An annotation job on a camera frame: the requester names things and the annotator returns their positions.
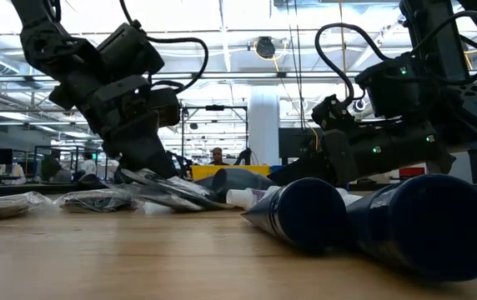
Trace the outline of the red box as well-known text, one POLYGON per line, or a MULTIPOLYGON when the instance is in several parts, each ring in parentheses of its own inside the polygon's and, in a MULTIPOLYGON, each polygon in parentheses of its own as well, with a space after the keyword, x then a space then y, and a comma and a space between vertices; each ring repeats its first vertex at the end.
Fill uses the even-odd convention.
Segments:
POLYGON ((424 167, 403 167, 399 170, 399 177, 402 179, 414 178, 424 175, 426 170, 424 167))

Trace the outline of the small white bottle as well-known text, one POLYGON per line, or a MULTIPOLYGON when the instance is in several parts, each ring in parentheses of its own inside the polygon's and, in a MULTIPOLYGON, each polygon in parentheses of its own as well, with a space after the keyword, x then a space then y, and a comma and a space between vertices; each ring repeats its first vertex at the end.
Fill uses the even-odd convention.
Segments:
POLYGON ((229 189, 226 194, 226 203, 244 210, 249 210, 261 199, 277 192, 279 187, 271 186, 267 190, 246 188, 243 190, 229 189))

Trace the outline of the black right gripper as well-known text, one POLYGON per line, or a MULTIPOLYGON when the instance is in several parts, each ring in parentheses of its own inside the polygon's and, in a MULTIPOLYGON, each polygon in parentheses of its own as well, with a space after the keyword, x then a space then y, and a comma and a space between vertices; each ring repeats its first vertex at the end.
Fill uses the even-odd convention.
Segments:
POLYGON ((337 186, 419 163, 429 163, 434 173, 446 174, 453 161, 428 122, 391 125, 355 137, 353 154, 346 134, 335 129, 319 136, 319 149, 307 150, 269 178, 278 185, 318 178, 337 186))

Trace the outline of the white building pillar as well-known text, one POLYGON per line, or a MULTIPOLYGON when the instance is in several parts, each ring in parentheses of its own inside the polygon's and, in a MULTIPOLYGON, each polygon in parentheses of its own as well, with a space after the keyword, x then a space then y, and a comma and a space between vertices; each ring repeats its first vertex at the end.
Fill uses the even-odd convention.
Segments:
POLYGON ((259 164, 279 165, 279 95, 276 86, 251 87, 249 147, 259 164))

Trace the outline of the grey toiletry tube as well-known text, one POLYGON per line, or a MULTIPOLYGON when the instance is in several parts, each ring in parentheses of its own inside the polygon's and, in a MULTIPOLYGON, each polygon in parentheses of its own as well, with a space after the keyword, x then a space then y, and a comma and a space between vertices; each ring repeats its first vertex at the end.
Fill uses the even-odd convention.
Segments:
POLYGON ((218 203, 226 202, 225 198, 229 189, 243 190, 246 188, 253 188, 266 190, 271 186, 276 186, 276 183, 268 177, 259 176, 254 173, 227 173, 225 169, 223 170, 223 173, 217 173, 213 177, 196 180, 195 183, 211 190, 215 194, 213 200, 218 203))

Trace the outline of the yellow plastic basket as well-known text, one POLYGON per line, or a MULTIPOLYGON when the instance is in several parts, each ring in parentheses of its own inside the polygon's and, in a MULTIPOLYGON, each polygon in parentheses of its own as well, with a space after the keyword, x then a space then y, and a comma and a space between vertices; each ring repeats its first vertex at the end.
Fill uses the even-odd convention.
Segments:
POLYGON ((217 173, 223 173, 224 169, 227 173, 254 173, 264 177, 270 174, 270 166, 268 165, 194 165, 192 166, 193 180, 213 177, 217 173))

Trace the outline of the black comb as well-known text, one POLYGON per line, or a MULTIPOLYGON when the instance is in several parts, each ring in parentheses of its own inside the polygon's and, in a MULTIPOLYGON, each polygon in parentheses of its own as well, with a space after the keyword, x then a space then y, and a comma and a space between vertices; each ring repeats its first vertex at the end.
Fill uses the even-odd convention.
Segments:
POLYGON ((0 220, 15 218, 38 208, 48 208, 53 201, 39 192, 0 196, 0 220))
POLYGON ((68 213, 116 213, 139 207, 136 199, 115 189, 69 192, 54 203, 68 213))
POLYGON ((125 189, 177 211, 199 212, 234 208, 234 205, 222 202, 211 189, 180 177, 165 179, 147 168, 136 172, 122 169, 121 173, 124 178, 133 181, 124 185, 125 189))

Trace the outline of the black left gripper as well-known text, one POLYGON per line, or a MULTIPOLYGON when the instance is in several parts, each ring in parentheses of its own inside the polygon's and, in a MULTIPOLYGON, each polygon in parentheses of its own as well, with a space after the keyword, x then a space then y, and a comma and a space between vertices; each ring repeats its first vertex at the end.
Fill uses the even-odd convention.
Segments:
POLYGON ((76 108, 121 168, 147 168, 161 178, 178 175, 158 137, 158 91, 146 78, 132 75, 101 83, 76 74, 59 83, 50 99, 65 110, 76 108))

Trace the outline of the dark blue toiletry tube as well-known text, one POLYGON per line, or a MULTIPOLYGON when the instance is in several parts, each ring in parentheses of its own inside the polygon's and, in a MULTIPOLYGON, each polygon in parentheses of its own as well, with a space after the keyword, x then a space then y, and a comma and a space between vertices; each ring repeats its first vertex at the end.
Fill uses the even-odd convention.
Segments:
POLYGON ((321 253, 346 234, 346 207, 339 191, 314 177, 268 192, 243 213, 257 228, 302 252, 321 253))
POLYGON ((345 199, 355 246, 435 281, 477 278, 477 188, 430 174, 345 199))

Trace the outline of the grey ribbed toiletry packet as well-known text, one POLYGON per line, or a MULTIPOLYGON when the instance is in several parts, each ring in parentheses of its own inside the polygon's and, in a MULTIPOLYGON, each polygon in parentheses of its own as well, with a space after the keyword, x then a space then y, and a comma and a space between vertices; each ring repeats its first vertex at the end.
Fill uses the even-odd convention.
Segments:
POLYGON ((362 196, 351 194, 347 190, 340 187, 337 187, 336 190, 339 193, 340 197, 343 199, 345 206, 351 205, 352 203, 355 203, 362 198, 362 196))

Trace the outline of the black background rig frame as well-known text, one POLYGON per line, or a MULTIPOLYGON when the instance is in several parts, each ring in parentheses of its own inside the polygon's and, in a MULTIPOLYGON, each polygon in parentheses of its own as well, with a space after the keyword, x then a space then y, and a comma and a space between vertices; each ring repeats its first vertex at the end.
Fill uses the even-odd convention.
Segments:
POLYGON ((249 148, 249 110, 246 106, 226 106, 221 104, 212 104, 205 106, 185 106, 181 105, 180 111, 180 126, 181 126, 181 155, 184 155, 184 142, 185 142, 185 124, 193 117, 199 110, 208 112, 219 112, 224 110, 231 110, 235 116, 237 116, 245 124, 245 144, 247 152, 244 157, 244 163, 246 165, 251 164, 251 149, 249 148))

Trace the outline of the large black screen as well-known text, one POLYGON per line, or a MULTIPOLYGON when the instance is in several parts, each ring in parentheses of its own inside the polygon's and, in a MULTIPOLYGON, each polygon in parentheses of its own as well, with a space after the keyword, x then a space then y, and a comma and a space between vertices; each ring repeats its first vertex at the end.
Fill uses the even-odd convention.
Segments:
POLYGON ((298 128, 281 127, 279 129, 279 157, 299 158, 306 152, 313 151, 316 145, 316 138, 322 130, 319 127, 298 128))

